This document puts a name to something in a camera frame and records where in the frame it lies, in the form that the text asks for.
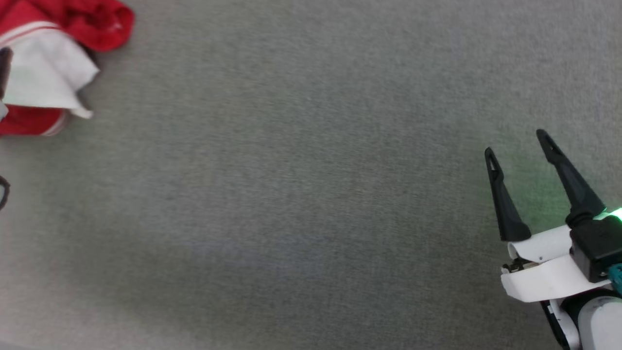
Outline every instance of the gray fabric surface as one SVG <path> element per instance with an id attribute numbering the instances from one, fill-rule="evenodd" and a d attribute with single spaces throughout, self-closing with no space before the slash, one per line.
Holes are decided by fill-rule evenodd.
<path id="1" fill-rule="evenodd" d="M 0 138 L 0 339 L 39 349 L 551 349 L 483 162 L 537 232 L 545 128 L 622 205 L 613 0 L 129 0 L 96 116 Z"/>

